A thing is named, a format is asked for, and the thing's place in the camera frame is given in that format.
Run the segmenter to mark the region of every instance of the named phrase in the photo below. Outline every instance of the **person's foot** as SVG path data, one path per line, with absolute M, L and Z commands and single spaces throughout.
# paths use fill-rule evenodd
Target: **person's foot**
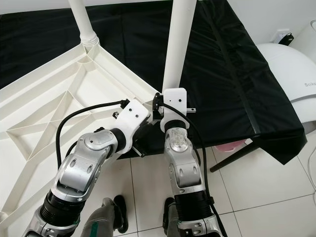
M 118 195 L 113 199 L 116 206 L 119 208 L 122 224 L 117 228 L 118 232 L 124 234 L 128 229 L 128 219 L 125 199 L 122 195 Z
M 166 201 L 164 201 L 164 208 L 163 208 L 163 218 L 162 218 L 162 227 L 164 233 L 167 235 L 168 231 L 168 224 L 169 224 L 169 206 L 174 203 L 175 200 L 172 197 L 168 197 Z

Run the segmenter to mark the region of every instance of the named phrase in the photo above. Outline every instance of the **black tablecloth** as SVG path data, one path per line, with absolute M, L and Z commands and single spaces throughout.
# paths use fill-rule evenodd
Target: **black tablecloth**
M 158 91 L 171 10 L 171 1 L 87 8 L 101 45 Z M 70 9 L 3 15 L 1 87 L 77 44 L 79 31 Z M 251 138 L 285 164 L 306 143 L 291 103 L 225 0 L 197 2 L 180 86 L 197 109 L 189 118 L 208 146 Z M 148 154 L 158 154 L 163 141 L 156 124 L 140 144 Z

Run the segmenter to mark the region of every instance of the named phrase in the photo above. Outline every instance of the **white wall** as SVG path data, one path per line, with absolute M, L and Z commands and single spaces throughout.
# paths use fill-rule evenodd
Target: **white wall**
M 157 0 L 83 0 L 86 6 Z M 68 8 L 68 0 L 0 0 L 0 14 Z
M 146 0 L 84 0 L 86 5 L 140 1 Z M 255 43 L 269 42 L 277 29 L 290 29 L 297 36 L 316 19 L 316 0 L 228 1 Z M 0 14 L 66 7 L 67 0 L 0 0 Z
M 278 29 L 297 36 L 316 20 L 316 0 L 228 0 L 255 44 L 269 42 Z

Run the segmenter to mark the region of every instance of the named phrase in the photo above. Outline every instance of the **white pipe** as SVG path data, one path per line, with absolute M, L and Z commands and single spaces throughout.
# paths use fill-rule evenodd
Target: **white pipe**
M 68 0 L 76 23 L 80 31 L 81 43 L 85 46 L 93 46 L 99 42 L 99 38 L 93 31 L 87 11 L 82 0 Z
M 197 0 L 174 0 L 162 92 L 178 88 Z

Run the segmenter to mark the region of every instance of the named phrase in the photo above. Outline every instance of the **pink object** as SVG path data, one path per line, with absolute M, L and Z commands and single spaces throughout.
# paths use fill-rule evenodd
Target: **pink object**
M 233 152 L 236 147 L 239 147 L 241 144 L 243 144 L 246 140 L 236 141 L 236 142 L 230 142 L 223 145 L 215 146 L 217 150 L 221 152 Z

